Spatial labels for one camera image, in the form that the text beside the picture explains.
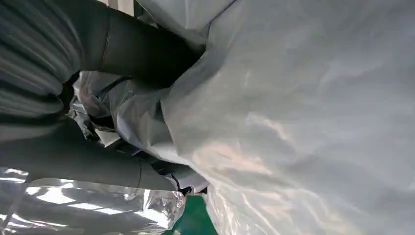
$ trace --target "white plastic tarp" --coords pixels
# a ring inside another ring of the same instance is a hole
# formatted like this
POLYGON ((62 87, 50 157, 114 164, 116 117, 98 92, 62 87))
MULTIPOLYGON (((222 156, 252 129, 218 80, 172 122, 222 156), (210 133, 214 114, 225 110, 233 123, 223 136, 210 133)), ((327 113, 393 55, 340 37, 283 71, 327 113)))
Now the white plastic tarp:
POLYGON ((162 109, 220 234, 415 233, 414 22, 413 0, 237 0, 213 19, 162 109))

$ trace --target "green floor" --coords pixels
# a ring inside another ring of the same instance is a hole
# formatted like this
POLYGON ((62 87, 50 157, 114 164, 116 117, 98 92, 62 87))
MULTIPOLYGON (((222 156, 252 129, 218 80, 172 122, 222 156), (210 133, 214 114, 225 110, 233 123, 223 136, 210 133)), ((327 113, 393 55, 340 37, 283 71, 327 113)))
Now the green floor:
POLYGON ((183 216, 172 230, 163 235, 217 235, 202 197, 187 197, 183 216))

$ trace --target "dark gray cloth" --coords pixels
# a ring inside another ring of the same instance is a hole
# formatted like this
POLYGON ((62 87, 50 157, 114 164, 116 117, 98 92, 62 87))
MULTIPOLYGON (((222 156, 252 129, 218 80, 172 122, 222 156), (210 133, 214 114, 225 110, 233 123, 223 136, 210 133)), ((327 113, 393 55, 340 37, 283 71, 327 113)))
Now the dark gray cloth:
POLYGON ((141 163, 86 142, 59 99, 79 70, 168 87, 186 44, 95 0, 0 0, 0 166, 136 187, 141 163))

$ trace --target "gray fabric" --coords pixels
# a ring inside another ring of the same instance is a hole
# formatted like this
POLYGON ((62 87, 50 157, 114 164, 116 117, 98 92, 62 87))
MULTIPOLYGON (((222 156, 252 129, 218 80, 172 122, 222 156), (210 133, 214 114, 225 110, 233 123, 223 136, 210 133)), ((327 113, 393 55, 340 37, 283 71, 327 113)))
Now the gray fabric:
POLYGON ((1 0, 0 31, 0 165, 136 187, 140 162, 86 143, 62 83, 98 70, 170 86, 195 59, 186 44, 94 0, 1 0))

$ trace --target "crumpled plastic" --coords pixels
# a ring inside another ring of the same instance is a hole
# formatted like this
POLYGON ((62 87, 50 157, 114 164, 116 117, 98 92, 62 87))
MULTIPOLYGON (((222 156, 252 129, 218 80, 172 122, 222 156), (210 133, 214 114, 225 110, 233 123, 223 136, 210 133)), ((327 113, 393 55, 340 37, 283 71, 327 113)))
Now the crumpled plastic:
POLYGON ((176 191, 31 178, 0 167, 2 235, 161 235, 184 212, 176 191))
POLYGON ((166 159, 210 181, 219 234, 413 234, 414 2, 237 0, 211 19, 161 107, 166 159))

